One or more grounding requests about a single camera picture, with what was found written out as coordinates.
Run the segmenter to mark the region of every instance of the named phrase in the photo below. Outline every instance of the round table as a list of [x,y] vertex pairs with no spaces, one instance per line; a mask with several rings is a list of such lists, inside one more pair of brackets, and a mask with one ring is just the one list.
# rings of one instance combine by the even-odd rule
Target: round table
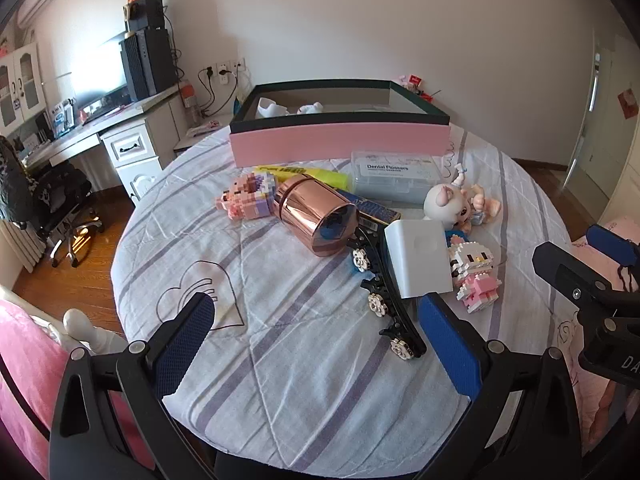
[[[513,351],[563,346],[558,327],[574,309],[531,265],[546,240],[568,247],[558,213],[495,147],[455,126],[451,141],[436,158],[443,177],[462,162],[466,184],[503,203],[496,221],[474,227],[470,239],[493,252],[504,284],[494,306],[475,314],[454,293],[445,300],[484,338]],[[306,165],[350,170],[348,160]],[[214,208],[241,171],[228,128],[202,140],[162,172],[116,251],[111,276],[128,340],[149,339],[194,292],[215,301],[214,327],[178,391],[164,398],[168,411],[217,449],[280,468],[350,478],[421,469],[468,399],[429,345],[407,362],[388,349],[378,335],[388,321],[369,311],[348,251],[318,258],[276,218],[233,222]],[[422,217],[421,209],[402,213]]]

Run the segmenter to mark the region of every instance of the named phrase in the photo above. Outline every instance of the pink building block figure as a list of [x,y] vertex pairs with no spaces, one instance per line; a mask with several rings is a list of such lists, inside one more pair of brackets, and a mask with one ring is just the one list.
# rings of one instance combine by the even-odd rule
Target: pink building block figure
[[232,220],[262,218],[273,213],[275,192],[276,179],[271,173],[245,173],[216,199],[216,208],[224,209]]
[[502,282],[490,274],[494,268],[492,252],[478,242],[453,243],[459,239],[452,239],[449,248],[451,277],[460,287],[456,297],[471,314],[494,304]]

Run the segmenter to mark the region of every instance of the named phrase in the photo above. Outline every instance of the rose gold cup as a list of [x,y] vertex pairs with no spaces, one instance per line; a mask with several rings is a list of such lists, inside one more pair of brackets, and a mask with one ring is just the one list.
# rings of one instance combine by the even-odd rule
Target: rose gold cup
[[280,220],[316,256],[340,251],[358,225],[356,206],[307,174],[280,184],[274,201]]

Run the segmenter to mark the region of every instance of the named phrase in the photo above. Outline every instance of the yellow package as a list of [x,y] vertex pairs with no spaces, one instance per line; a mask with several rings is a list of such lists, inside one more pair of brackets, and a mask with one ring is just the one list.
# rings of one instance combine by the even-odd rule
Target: yellow package
[[349,175],[337,171],[321,170],[320,168],[294,168],[292,166],[257,166],[255,171],[268,171],[278,179],[278,182],[284,182],[292,176],[306,173],[328,186],[338,187],[345,191],[349,190]]

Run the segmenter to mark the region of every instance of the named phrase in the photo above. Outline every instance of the pink cushion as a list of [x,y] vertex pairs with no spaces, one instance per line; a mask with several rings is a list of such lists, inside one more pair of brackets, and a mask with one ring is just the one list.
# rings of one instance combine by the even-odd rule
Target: pink cushion
[[[640,243],[640,226],[638,226],[632,219],[623,216],[622,218],[612,220],[604,225],[605,228],[614,232],[615,234],[633,240],[635,243]],[[611,282],[611,286],[614,290],[623,290],[622,281],[618,277],[618,263],[611,260],[608,256],[605,256],[600,251],[594,249],[587,243],[586,237],[582,237],[573,243],[574,248],[572,252],[576,258],[583,263],[587,264],[591,269],[595,270],[601,276]],[[625,283],[628,289],[628,273],[626,270],[622,274],[625,279]],[[638,290],[638,284],[632,279],[633,290]],[[580,411],[580,418],[582,421],[582,441],[584,447],[587,449],[594,445],[599,437],[602,436],[604,428],[607,424],[607,419],[603,411],[598,409],[602,408],[600,405],[601,400],[609,380],[604,377],[597,376],[586,370],[580,368],[578,363],[578,354],[584,348],[584,339],[582,334],[582,327],[578,326],[578,330],[575,333],[574,340],[572,341],[570,351],[574,362],[574,373],[577,381],[574,390],[576,390],[576,397],[578,402],[578,410]]]
[[[20,307],[0,300],[0,354],[22,396],[40,420],[51,428],[68,354]],[[134,457],[154,468],[126,403],[112,394],[123,433]],[[34,427],[0,377],[0,418],[23,455],[49,478],[49,443]]]

